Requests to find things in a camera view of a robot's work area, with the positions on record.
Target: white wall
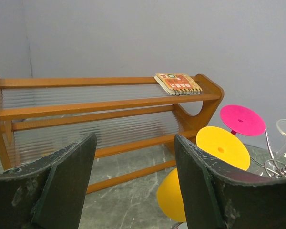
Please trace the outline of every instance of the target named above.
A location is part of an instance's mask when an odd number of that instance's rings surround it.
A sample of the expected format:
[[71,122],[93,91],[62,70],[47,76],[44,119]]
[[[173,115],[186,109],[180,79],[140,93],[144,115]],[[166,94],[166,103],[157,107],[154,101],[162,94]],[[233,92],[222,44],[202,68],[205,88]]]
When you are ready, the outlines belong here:
[[22,0],[0,0],[0,77],[31,77]]
[[[33,77],[204,73],[275,128],[286,118],[286,0],[24,0]],[[224,127],[218,113],[211,125]],[[266,147],[263,137],[240,138]]]

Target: black plastic object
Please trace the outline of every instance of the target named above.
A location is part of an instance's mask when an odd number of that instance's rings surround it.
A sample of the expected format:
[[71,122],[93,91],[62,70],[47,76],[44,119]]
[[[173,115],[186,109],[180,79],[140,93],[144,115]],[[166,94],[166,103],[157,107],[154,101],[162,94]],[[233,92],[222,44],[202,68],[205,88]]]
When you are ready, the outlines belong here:
[[0,229],[76,229],[96,150],[89,135],[0,174]]
[[189,229],[286,229],[286,178],[261,177],[174,141]]

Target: gray marble floor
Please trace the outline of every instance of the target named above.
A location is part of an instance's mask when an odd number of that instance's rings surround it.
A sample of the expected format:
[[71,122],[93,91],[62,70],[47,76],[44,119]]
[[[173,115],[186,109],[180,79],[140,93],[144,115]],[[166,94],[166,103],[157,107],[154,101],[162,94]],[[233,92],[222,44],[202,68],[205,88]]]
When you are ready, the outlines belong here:
[[[250,155],[262,162],[267,158],[267,151],[252,146],[247,146]],[[153,152],[158,151],[165,160],[167,156],[166,150],[162,146],[152,149]],[[138,155],[143,153],[151,153],[151,149],[143,149],[137,151]],[[120,167],[129,168],[132,163],[129,162],[127,154],[127,165],[121,164],[123,160],[116,158],[110,159],[108,163],[118,163]],[[101,161],[95,162],[95,168],[101,168],[98,165]],[[256,171],[258,166],[251,163],[249,171]],[[109,187],[107,189],[88,194],[85,199],[80,229],[168,229],[174,222],[164,215],[160,210],[156,191],[159,184],[164,180],[167,174],[173,169],[169,168],[150,174],[135,180],[128,181],[123,184]]]

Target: wooden frame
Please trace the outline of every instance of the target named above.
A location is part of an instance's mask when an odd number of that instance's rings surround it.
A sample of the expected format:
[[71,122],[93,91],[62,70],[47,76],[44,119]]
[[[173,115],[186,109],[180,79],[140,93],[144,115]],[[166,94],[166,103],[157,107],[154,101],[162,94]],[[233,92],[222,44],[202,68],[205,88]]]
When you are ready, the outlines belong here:
[[[53,105],[43,107],[28,107],[15,109],[0,108],[0,159],[4,169],[17,166],[9,159],[7,144],[14,144],[14,132],[45,128],[50,126],[69,125],[75,123],[91,122],[112,118],[128,117],[135,115],[153,114],[172,111],[182,124],[184,135],[195,142],[199,129],[206,126],[224,97],[224,91],[205,75],[198,74],[193,79],[202,87],[200,95],[167,96],[160,98],[130,99],[123,101],[78,103],[67,105]],[[106,85],[132,85],[132,84],[156,84],[153,77],[124,77],[124,78],[60,78],[60,79],[0,79],[1,90],[13,90],[23,88],[62,88],[82,86],[106,86]],[[196,116],[189,115],[179,103],[203,101],[200,113]],[[102,114],[84,114],[81,116],[50,118],[44,120],[15,122],[15,120],[46,117],[54,115],[70,115],[95,111],[109,111],[116,109],[133,108],[131,110],[110,111]],[[111,156],[144,147],[166,144],[173,152],[174,135],[164,135],[149,138],[142,141],[131,142],[118,146],[101,148],[96,151],[95,158]],[[175,160],[138,170],[120,177],[108,179],[89,185],[87,193],[94,192],[112,185],[125,182],[130,179],[145,176],[147,174],[175,165]]]

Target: spiral notebook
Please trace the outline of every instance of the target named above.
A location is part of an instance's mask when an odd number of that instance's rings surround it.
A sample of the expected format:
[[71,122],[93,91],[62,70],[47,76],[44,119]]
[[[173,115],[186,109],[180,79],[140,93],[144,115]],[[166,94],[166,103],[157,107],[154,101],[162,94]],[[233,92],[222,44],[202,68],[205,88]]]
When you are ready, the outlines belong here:
[[201,94],[201,87],[183,73],[157,73],[154,79],[170,95]]

